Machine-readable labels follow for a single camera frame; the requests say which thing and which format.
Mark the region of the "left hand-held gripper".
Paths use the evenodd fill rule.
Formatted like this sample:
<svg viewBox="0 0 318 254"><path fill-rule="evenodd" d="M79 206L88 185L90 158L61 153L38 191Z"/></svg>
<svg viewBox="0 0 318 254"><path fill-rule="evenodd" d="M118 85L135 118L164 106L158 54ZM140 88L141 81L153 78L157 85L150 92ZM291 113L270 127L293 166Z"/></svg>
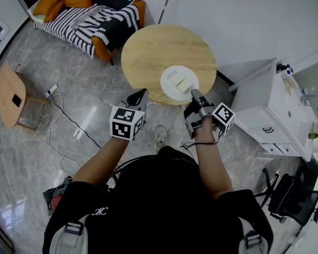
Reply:
<svg viewBox="0 0 318 254"><path fill-rule="evenodd" d="M143 129L145 123L145 110L148 101L148 90L136 89L127 99L127 104L121 101L112 107L110 115L111 137L134 140L136 135Z"/></svg>

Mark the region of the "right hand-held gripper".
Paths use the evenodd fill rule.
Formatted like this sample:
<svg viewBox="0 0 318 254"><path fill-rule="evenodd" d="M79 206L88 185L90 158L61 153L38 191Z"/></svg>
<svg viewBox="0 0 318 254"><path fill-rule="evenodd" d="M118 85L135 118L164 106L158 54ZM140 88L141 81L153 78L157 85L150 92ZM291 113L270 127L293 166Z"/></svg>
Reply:
<svg viewBox="0 0 318 254"><path fill-rule="evenodd" d="M213 126L219 129L220 137L225 136L234 123L235 113L224 103L215 106L214 103L204 101L204 95L198 89L192 89L191 95L193 101L183 113L190 138L195 138L195 131L202 127L206 116L212 118Z"/></svg>

